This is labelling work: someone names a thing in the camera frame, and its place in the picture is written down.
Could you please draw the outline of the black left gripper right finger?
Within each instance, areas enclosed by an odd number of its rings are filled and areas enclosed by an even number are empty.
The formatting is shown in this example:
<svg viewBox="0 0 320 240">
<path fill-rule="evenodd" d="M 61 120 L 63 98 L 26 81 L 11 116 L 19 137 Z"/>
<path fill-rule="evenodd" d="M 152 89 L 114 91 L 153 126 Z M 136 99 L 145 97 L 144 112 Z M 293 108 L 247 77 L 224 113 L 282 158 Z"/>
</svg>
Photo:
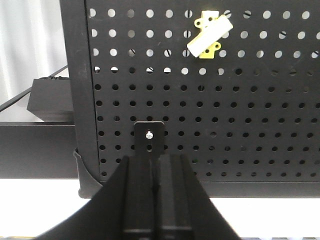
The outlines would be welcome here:
<svg viewBox="0 0 320 240">
<path fill-rule="evenodd" d="M 155 239 L 240 238 L 210 201 L 185 155 L 161 155 L 157 174 Z"/>
</svg>

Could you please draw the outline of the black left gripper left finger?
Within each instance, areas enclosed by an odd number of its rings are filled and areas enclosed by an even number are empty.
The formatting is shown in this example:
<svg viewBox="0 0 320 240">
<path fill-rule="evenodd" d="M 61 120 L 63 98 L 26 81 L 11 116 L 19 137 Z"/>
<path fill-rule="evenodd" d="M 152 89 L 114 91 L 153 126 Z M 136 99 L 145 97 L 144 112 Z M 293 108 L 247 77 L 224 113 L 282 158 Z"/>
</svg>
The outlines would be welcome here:
<svg viewBox="0 0 320 240">
<path fill-rule="evenodd" d="M 151 161 L 125 156 L 109 181 L 71 217 L 38 240 L 154 240 Z"/>
</svg>

